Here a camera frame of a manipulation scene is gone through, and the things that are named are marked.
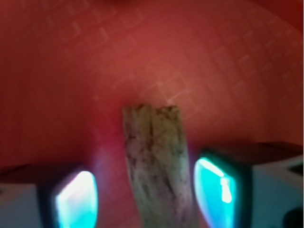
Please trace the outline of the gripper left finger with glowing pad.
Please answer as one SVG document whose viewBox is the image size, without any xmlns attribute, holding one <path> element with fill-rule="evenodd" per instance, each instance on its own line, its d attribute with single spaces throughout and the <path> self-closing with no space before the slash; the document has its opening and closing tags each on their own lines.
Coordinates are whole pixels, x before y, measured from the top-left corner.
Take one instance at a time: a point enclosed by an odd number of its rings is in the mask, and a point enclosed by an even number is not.
<svg viewBox="0 0 304 228">
<path fill-rule="evenodd" d="M 1 167 L 2 228 L 95 228 L 97 218 L 96 179 L 83 165 Z"/>
</svg>

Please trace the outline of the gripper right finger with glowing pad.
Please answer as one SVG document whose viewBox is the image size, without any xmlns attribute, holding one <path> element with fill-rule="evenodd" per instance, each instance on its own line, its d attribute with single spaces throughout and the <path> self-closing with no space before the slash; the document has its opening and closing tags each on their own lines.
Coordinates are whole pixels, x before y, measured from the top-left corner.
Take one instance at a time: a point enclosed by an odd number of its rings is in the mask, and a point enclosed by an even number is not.
<svg viewBox="0 0 304 228">
<path fill-rule="evenodd" d="M 303 147 L 288 142 L 203 148 L 193 177 L 208 227 L 303 227 L 303 162 Z"/>
</svg>

